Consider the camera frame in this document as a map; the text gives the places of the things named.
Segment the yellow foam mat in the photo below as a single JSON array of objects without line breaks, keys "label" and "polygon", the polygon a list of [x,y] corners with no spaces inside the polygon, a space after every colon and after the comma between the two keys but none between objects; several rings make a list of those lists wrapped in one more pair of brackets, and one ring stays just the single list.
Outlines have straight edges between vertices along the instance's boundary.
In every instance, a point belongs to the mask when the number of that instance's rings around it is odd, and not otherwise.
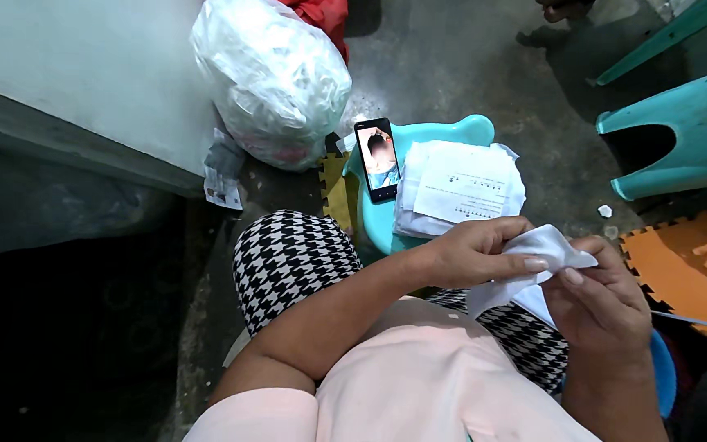
[{"label": "yellow foam mat", "polygon": [[320,190],[320,197],[324,199],[324,215],[334,218],[343,230],[352,227],[356,231],[359,180],[353,175],[342,176],[342,168],[349,156],[350,152],[343,156],[329,153],[321,158],[318,178],[324,184]]},{"label": "yellow foam mat", "polygon": [[[707,213],[622,235],[627,265],[656,300],[680,316],[707,321]],[[695,326],[707,333],[707,327]]]}]

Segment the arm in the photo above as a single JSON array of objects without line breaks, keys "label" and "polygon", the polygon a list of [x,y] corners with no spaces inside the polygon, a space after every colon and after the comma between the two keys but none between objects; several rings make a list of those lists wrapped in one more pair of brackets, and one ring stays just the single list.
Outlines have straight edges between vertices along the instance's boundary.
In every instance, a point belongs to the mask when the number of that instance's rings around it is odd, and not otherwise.
[{"label": "arm", "polygon": [[547,308],[570,343],[562,406],[607,442],[665,442],[643,291],[603,238],[571,243],[594,255],[599,266],[564,269],[542,284]]},{"label": "arm", "polygon": [[264,327],[234,359],[210,399],[256,388],[298,388],[314,381],[351,348],[401,296],[425,286],[471,287],[495,277],[538,273],[533,256],[488,255],[533,228],[522,217],[467,221],[445,235],[367,266],[293,305]]}]

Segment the fingernail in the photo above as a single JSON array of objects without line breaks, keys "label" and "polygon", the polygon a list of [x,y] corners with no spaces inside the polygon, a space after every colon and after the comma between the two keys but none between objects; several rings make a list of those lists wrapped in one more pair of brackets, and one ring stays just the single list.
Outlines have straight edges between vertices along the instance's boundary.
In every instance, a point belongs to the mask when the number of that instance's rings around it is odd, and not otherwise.
[{"label": "fingernail", "polygon": [[566,278],[566,281],[571,282],[575,286],[580,286],[580,284],[583,283],[583,275],[580,275],[580,272],[572,267],[563,269],[563,276]]},{"label": "fingernail", "polygon": [[525,269],[533,273],[539,273],[550,268],[550,264],[543,258],[525,258]]}]

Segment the pink shirt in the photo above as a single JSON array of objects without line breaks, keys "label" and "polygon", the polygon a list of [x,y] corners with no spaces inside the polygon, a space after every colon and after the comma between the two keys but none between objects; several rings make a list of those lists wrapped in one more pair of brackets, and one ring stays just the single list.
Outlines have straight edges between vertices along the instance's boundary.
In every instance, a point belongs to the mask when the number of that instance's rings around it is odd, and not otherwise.
[{"label": "pink shirt", "polygon": [[468,317],[404,296],[313,397],[263,388],[223,399],[185,442],[599,440],[521,376]]}]

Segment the houndstooth pants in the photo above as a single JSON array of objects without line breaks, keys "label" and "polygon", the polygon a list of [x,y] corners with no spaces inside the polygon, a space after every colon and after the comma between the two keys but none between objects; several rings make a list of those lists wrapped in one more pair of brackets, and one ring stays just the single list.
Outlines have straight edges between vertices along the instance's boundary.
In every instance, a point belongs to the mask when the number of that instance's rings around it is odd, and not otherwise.
[{"label": "houndstooth pants", "polygon": [[[250,336],[286,308],[361,268],[354,244],[329,216],[280,210],[252,223],[236,243],[233,279]],[[466,312],[466,290],[443,289],[427,300]],[[525,377],[552,393],[566,369],[568,345],[544,322],[515,305],[491,308],[477,321]]]}]

